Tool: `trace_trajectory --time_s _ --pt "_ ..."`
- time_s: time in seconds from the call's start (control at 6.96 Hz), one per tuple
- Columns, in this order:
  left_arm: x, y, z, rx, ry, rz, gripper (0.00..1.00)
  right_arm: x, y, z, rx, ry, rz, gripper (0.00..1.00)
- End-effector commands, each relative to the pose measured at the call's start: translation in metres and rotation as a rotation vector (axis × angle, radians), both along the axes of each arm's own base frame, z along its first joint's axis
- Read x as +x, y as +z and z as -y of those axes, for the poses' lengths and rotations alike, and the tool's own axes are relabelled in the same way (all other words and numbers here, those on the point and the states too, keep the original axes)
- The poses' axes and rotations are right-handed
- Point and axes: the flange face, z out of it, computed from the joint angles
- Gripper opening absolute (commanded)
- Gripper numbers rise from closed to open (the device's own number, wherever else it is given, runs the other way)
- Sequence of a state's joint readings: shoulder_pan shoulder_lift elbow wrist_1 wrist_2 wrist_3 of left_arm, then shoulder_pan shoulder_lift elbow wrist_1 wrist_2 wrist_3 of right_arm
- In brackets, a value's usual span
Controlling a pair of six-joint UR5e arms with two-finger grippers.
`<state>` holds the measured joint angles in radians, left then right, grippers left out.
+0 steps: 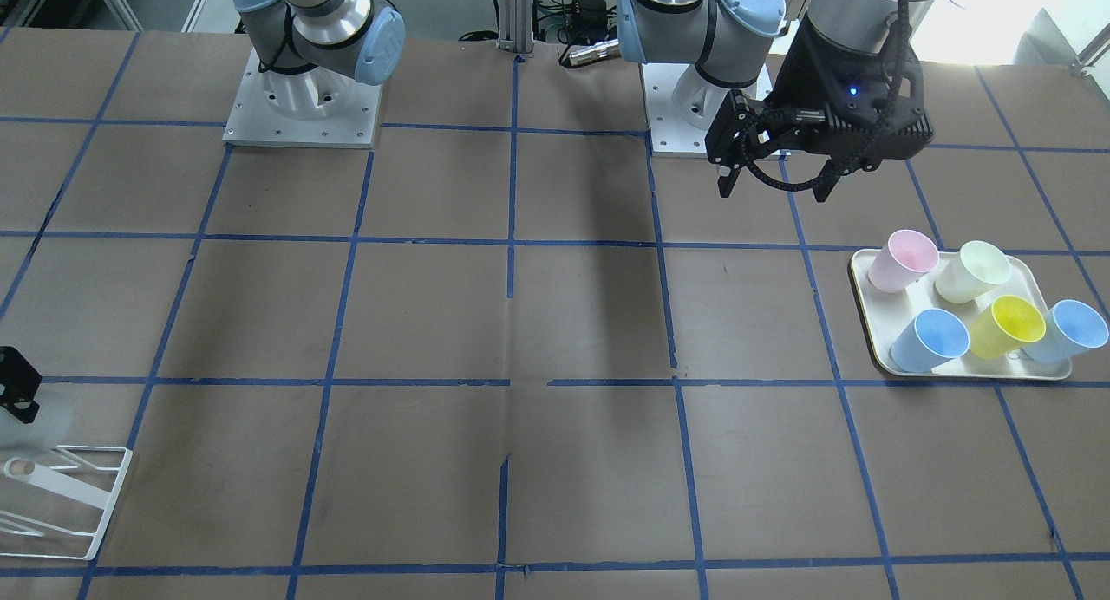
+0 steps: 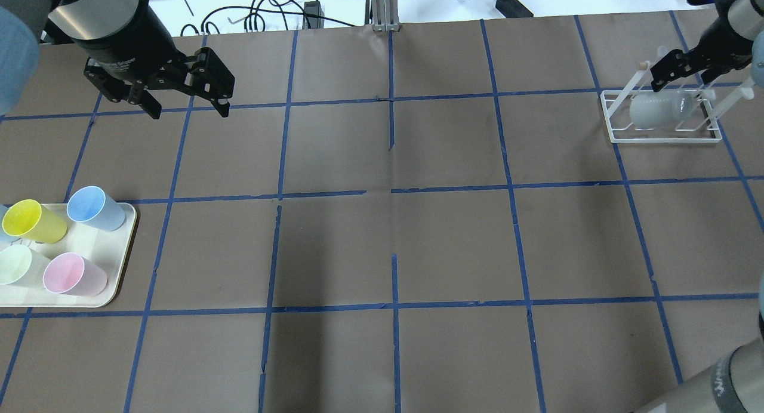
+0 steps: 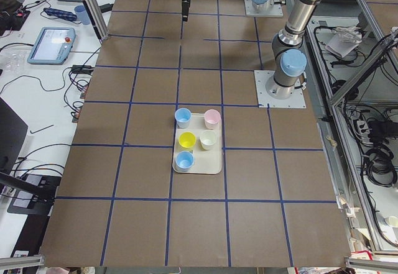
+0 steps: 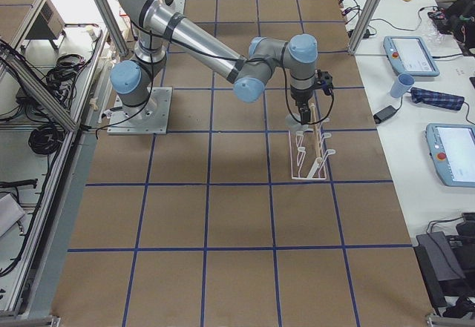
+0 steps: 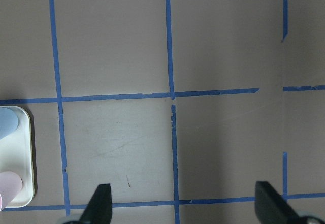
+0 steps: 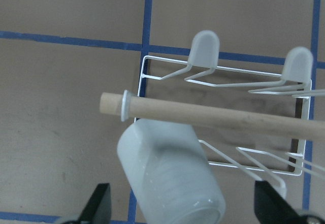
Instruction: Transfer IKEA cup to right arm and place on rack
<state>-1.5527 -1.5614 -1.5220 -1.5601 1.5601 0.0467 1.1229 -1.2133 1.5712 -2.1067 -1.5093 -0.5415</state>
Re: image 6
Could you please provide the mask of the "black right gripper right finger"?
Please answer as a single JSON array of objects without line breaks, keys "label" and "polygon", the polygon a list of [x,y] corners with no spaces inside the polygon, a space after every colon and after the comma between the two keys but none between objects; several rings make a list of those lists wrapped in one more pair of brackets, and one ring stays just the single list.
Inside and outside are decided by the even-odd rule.
[{"label": "black right gripper right finger", "polygon": [[267,181],[255,181],[254,214],[260,223],[307,223]]}]

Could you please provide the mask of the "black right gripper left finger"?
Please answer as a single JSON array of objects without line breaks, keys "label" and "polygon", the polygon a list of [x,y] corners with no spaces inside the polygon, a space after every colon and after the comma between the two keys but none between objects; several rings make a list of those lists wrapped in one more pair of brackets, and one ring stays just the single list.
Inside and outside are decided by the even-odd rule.
[{"label": "black right gripper left finger", "polygon": [[110,223],[112,214],[110,183],[96,186],[77,223]]}]

